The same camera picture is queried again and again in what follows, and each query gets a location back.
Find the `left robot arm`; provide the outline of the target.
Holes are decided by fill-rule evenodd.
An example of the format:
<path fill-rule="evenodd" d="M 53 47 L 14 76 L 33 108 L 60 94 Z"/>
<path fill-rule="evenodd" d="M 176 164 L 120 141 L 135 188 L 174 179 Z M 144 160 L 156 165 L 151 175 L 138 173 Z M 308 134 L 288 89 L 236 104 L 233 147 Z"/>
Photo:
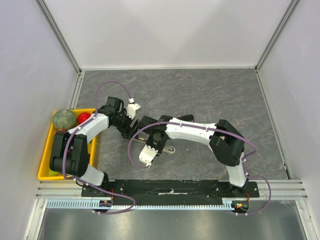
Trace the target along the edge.
<path fill-rule="evenodd" d="M 139 123 L 133 120 L 140 108 L 132 98 L 125 108 L 123 100 L 108 97 L 106 104 L 96 109 L 79 126 L 55 134 L 49 169 L 91 184 L 95 194 L 106 196 L 110 191 L 108 174 L 90 165 L 88 144 L 109 127 L 115 127 L 124 138 L 130 139 Z"/>

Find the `silver and black stapler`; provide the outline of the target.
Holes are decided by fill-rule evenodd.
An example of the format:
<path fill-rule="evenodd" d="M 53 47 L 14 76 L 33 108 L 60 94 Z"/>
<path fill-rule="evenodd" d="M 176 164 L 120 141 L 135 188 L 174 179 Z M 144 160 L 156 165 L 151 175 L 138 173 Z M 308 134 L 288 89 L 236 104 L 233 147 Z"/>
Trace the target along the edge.
<path fill-rule="evenodd" d="M 147 144 L 148 137 L 143 137 L 143 136 L 137 135 L 137 136 L 134 137 L 133 140 L 136 141 L 136 142 L 139 142 L 139 143 Z M 175 147 L 172 146 L 172 145 L 168 145 L 167 142 L 166 142 L 162 152 L 173 154 L 175 151 L 176 151 Z"/>

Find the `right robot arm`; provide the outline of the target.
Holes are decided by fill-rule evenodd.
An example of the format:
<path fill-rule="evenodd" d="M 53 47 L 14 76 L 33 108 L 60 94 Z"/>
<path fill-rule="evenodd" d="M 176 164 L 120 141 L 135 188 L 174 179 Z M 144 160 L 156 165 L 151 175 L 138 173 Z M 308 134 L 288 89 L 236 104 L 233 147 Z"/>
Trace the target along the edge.
<path fill-rule="evenodd" d="M 235 197 L 247 191 L 248 179 L 245 177 L 243 157 L 245 142 L 242 135 L 228 122 L 221 119 L 218 123 L 195 123 L 192 114 L 183 118 L 162 115 L 156 120 L 144 116 L 139 129 L 149 135 L 139 154 L 139 161 L 150 167 L 154 158 L 160 155 L 168 140 L 187 140 L 209 147 L 215 158 L 226 166 L 229 191 Z"/>

